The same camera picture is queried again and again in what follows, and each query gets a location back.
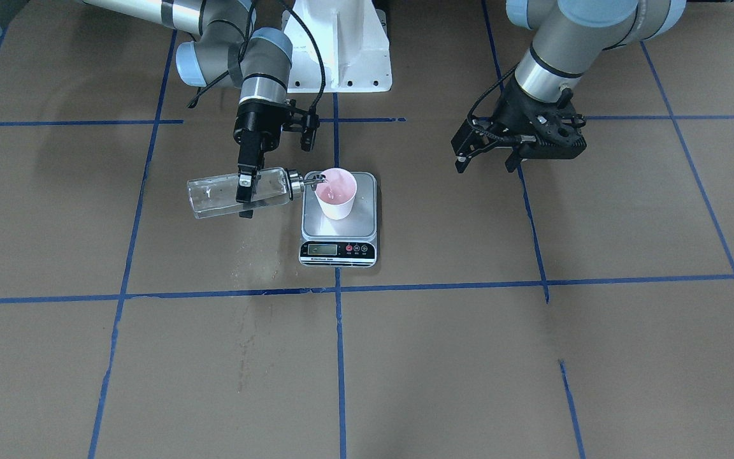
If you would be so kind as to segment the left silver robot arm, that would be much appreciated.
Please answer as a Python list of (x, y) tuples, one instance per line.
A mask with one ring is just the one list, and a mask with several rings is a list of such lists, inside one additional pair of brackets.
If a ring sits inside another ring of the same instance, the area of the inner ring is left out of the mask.
[(535, 35), (519, 63), (484, 91), (500, 92), (489, 119), (470, 108), (452, 137), (457, 172), (492, 149), (510, 149), (509, 172), (527, 160), (576, 159), (587, 121), (572, 99), (585, 72), (606, 50), (664, 34), (685, 9), (684, 1), (508, 1), (509, 20)]

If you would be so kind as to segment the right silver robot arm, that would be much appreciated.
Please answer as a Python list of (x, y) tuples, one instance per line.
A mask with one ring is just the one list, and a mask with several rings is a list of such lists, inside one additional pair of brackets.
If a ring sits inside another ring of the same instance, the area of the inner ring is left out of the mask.
[(289, 172), (265, 159), (295, 117), (293, 47), (254, 20), (252, 1), (0, 1), (0, 109), (127, 121), (155, 116), (166, 77), (192, 87), (192, 105), (231, 91), (236, 168), (190, 180), (187, 199), (198, 219), (251, 218), (295, 195)]

